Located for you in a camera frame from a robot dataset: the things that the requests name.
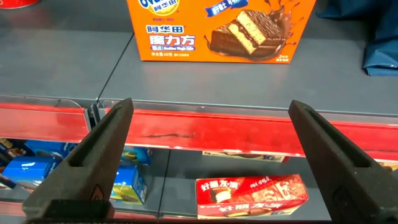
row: gray metal shelf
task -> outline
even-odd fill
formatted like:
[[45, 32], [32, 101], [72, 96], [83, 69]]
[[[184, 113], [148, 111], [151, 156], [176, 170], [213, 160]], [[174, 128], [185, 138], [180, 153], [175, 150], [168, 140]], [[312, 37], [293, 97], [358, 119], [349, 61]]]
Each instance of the gray metal shelf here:
[[[152, 164], [150, 166], [139, 166], [140, 173], [143, 175], [148, 186], [145, 204], [128, 205], [122, 202], [113, 202], [115, 211], [152, 215], [154, 217], [158, 216], [167, 163], [169, 161], [169, 153], [170, 150], [167, 149], [156, 149], [153, 151]], [[3, 202], [22, 203], [29, 194], [30, 193], [27, 190], [23, 189], [19, 185], [12, 190], [0, 190], [0, 207], [7, 206], [6, 204], [3, 205]], [[14, 212], [15, 215], [21, 214], [21, 211], [12, 212]]]
[[43, 0], [3, 10], [0, 94], [93, 103], [132, 34], [126, 1]]
[[361, 69], [368, 35], [361, 22], [314, 13], [290, 65], [142, 62], [133, 38], [100, 100], [286, 110], [296, 99], [323, 112], [398, 116], [398, 79]]
[[285, 163], [203, 156], [201, 152], [174, 150], [170, 153], [160, 216], [197, 217], [195, 180], [212, 177], [300, 174], [309, 200], [289, 216], [257, 217], [265, 220], [330, 220], [308, 162], [290, 158]]

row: red snack box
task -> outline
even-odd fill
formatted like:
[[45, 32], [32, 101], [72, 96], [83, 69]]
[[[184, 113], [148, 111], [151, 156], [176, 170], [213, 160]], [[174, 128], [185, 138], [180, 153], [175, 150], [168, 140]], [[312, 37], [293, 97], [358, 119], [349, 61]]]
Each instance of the red snack box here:
[[198, 179], [199, 219], [290, 215], [308, 200], [298, 174]]

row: store shelf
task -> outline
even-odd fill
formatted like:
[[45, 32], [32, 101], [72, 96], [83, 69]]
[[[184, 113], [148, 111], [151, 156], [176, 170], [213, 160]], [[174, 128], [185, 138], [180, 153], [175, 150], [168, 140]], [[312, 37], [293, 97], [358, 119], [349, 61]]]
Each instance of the store shelf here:
[[257, 217], [265, 220], [330, 220], [308, 162], [290, 158], [285, 163], [203, 156], [201, 152], [171, 151], [160, 215], [197, 217], [195, 180], [212, 177], [300, 174], [309, 200], [289, 216]]
[[53, 0], [0, 15], [0, 94], [95, 101], [132, 36], [125, 1]]
[[51, 0], [2, 10], [0, 137], [80, 142], [91, 128], [86, 109], [131, 37], [125, 1]]
[[[154, 150], [152, 164], [150, 166], [139, 166], [148, 186], [146, 202], [144, 205], [128, 205], [113, 201], [116, 211], [115, 218], [158, 217], [169, 153], [169, 150]], [[22, 202], [29, 194], [19, 185], [12, 190], [0, 190], [0, 215], [24, 216]]]
[[366, 26], [312, 15], [290, 65], [141, 62], [133, 38], [100, 96], [136, 109], [127, 143], [303, 157], [293, 99], [378, 160], [398, 161], [398, 79], [361, 69]]

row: snack box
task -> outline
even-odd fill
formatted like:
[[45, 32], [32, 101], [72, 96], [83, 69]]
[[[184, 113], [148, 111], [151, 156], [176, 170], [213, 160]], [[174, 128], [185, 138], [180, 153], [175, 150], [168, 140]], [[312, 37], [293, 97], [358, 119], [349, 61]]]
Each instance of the snack box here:
[[208, 152], [203, 151], [203, 155], [206, 156], [221, 156], [235, 159], [254, 159], [260, 161], [269, 161], [269, 162], [286, 162], [289, 157], [287, 156], [272, 156], [272, 155], [260, 155], [260, 154], [245, 154], [245, 153], [236, 153], [236, 152]]
[[145, 203], [147, 186], [137, 166], [119, 166], [114, 180], [111, 199], [128, 204]]
[[127, 0], [141, 60], [290, 63], [315, 0]]
[[27, 188], [35, 189], [58, 166], [52, 157], [17, 156], [3, 171], [5, 178]]
[[398, 162], [379, 162], [383, 168], [388, 170], [389, 172], [395, 171], [398, 169]]
[[16, 156], [34, 156], [34, 152], [24, 145], [22, 141], [0, 138], [0, 153], [9, 160]]
[[152, 150], [147, 147], [125, 146], [122, 153], [121, 165], [134, 166], [138, 164], [150, 164]]
[[55, 157], [58, 160], [66, 158], [76, 144], [65, 142], [50, 142], [28, 140], [25, 145], [38, 156]]
[[298, 174], [198, 179], [199, 219], [290, 215], [308, 200]]

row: ovaltine logo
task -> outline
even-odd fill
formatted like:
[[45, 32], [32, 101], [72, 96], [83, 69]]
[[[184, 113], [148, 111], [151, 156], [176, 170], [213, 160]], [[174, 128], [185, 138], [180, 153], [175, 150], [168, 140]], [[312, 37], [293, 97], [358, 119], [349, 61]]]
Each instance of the ovaltine logo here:
[[153, 14], [168, 16], [175, 12], [181, 0], [138, 0], [139, 4]]

